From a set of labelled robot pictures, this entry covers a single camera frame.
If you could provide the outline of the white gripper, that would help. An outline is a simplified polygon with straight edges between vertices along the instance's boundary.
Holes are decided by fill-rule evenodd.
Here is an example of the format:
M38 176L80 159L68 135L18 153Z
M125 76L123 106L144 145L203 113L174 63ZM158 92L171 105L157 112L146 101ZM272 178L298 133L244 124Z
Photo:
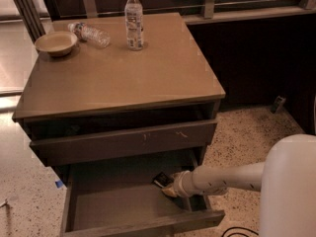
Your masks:
M193 173L190 171L183 171L175 174L173 187L165 187L162 189L164 195L175 198L190 198L195 195L198 190L193 182Z

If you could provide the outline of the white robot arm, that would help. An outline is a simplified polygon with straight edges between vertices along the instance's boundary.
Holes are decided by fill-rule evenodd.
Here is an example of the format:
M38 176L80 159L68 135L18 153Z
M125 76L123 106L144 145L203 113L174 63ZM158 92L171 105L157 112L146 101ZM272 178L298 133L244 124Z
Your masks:
M316 136L288 136L264 162L180 172L163 193L189 198L227 188L261 193L259 237L316 237Z

